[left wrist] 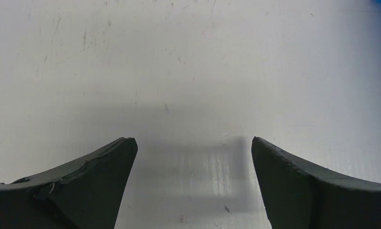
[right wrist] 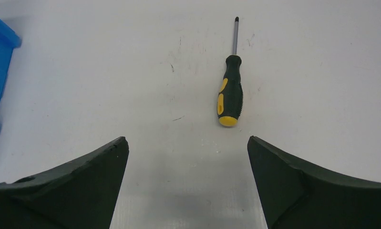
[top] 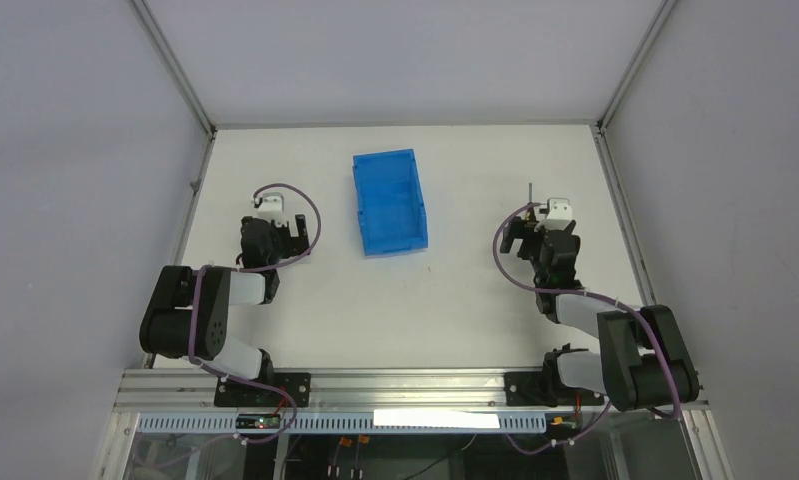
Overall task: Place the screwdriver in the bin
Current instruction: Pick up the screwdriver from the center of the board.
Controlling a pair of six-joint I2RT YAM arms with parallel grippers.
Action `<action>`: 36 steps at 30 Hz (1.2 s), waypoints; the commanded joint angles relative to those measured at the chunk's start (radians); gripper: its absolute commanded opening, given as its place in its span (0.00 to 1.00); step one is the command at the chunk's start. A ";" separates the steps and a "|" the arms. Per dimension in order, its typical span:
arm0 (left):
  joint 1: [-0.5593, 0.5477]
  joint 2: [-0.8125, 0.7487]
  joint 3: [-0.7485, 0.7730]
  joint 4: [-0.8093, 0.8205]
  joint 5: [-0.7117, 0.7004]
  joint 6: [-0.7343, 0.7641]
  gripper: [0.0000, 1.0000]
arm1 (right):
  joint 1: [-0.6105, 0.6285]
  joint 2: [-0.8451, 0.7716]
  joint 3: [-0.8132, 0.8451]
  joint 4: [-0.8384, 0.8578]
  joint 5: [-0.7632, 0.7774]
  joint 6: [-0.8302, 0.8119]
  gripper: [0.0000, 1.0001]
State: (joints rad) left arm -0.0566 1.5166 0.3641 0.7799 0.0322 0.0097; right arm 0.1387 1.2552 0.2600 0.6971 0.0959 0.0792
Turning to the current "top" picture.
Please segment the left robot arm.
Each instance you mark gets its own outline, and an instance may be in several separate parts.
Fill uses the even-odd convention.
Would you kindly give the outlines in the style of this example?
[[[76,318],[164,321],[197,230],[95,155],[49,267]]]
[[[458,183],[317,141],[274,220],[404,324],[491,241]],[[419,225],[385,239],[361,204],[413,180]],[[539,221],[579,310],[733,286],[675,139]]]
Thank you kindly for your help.
[[[228,333],[229,311],[234,306],[272,303],[280,286],[276,266],[310,246],[303,214],[295,216],[295,227],[292,234],[286,221],[244,217],[242,271],[163,267],[141,321],[141,349],[170,359],[195,359],[224,375],[272,384],[270,354]]]

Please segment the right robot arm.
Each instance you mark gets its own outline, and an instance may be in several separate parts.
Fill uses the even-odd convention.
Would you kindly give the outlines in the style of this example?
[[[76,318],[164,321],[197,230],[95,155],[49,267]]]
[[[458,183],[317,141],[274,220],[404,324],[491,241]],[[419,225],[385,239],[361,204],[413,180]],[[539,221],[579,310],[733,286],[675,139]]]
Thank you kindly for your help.
[[[494,236],[494,255],[510,252],[533,270],[527,290],[541,315],[597,340],[592,352],[566,344],[546,353],[538,371],[507,375],[519,403],[575,405],[588,395],[621,412],[667,406],[672,414],[698,399],[701,384],[673,311],[665,305],[631,307],[587,291],[576,277],[581,239],[569,222],[549,229],[533,216],[513,216]]]

